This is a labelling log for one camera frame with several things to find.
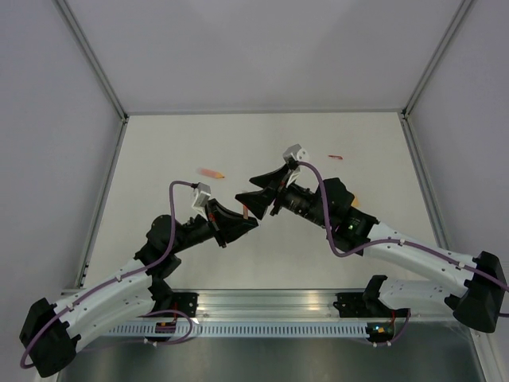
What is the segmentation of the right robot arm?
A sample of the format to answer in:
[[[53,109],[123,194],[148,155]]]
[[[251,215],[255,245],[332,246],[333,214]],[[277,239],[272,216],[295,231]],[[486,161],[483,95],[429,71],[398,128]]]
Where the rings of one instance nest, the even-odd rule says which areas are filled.
[[[339,178],[319,177],[312,192],[296,184],[298,170],[296,165],[284,165],[252,177],[250,182],[258,190],[235,198],[259,219],[286,209],[324,228],[337,257],[380,259],[421,276],[418,281],[373,276],[362,297],[370,315],[386,310],[445,311],[471,329],[495,332],[508,292],[496,255],[482,251],[472,256],[420,244],[354,207],[353,194]]]

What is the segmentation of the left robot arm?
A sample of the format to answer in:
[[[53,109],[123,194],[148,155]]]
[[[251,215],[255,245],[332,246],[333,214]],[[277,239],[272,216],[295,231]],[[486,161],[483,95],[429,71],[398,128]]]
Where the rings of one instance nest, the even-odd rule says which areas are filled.
[[[214,240],[224,248],[258,227],[212,199],[204,214],[181,224],[161,215],[151,224],[146,243],[106,280],[51,303],[47,298],[29,308],[19,338],[25,351],[22,368],[35,368],[40,377],[57,374],[97,337],[137,317],[187,318],[185,307],[166,283],[180,265],[177,253]]]

